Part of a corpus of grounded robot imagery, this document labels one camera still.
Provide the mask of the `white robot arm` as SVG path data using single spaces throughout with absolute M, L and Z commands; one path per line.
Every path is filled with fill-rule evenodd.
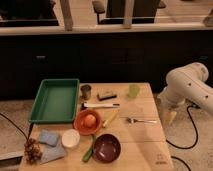
M 207 67 L 199 62 L 167 73 L 166 87 L 158 95 L 163 108 L 161 121 L 164 126 L 172 123 L 177 115 L 174 109 L 183 105 L 186 100 L 213 115 L 213 88 L 206 84 L 208 77 Z

